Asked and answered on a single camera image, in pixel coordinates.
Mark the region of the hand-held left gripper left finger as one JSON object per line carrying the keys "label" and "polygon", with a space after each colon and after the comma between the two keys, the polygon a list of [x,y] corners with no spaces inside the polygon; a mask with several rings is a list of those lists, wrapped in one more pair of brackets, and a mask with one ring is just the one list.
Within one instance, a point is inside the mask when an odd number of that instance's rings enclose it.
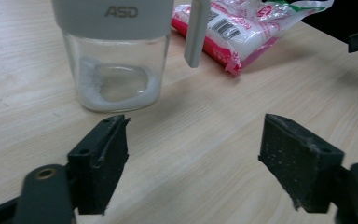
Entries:
{"label": "hand-held left gripper left finger", "polygon": [[124,115],[100,121],[67,155],[71,198],[80,215],[103,215],[129,157]]}

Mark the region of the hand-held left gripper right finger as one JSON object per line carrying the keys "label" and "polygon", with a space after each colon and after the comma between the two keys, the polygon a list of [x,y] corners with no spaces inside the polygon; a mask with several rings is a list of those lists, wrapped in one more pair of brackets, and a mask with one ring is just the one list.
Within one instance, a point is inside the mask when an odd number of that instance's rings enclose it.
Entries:
{"label": "hand-held left gripper right finger", "polygon": [[291,197],[294,208],[325,213],[344,152],[295,121],[267,114],[258,159]]}

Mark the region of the pink bag of white granules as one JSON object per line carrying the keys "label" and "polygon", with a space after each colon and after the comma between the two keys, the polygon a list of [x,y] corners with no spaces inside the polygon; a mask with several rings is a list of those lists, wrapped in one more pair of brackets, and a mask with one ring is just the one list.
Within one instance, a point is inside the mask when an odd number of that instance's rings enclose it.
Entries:
{"label": "pink bag of white granules", "polygon": [[294,24],[334,0],[212,0],[203,51],[238,76]]}

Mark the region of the glass jar with grey lid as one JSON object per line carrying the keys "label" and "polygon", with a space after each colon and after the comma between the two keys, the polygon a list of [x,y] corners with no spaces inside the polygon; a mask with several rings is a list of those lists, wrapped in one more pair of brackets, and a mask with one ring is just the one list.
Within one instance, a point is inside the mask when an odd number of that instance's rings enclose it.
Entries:
{"label": "glass jar with grey lid", "polygon": [[174,0],[51,0],[79,102],[129,111],[160,95]]}

